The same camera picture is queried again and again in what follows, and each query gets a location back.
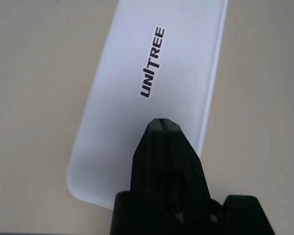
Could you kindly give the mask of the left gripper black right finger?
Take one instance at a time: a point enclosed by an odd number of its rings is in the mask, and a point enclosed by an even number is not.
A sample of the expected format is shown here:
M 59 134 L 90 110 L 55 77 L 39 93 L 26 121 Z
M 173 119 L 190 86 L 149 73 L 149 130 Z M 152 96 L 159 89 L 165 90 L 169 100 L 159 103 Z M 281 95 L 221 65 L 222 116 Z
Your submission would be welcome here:
M 169 172 L 180 198 L 193 195 L 198 200 L 211 199 L 201 161 L 180 126 L 164 118 L 163 126 L 169 152 Z

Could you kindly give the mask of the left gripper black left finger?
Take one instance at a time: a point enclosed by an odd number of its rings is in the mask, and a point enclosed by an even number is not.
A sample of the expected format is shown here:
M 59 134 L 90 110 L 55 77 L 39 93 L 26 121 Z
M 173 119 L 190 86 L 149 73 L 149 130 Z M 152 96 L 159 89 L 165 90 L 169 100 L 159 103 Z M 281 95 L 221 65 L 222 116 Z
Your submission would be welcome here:
M 133 155 L 130 191 L 172 192 L 169 158 L 169 129 L 172 124 L 167 118 L 156 118 L 147 125 Z

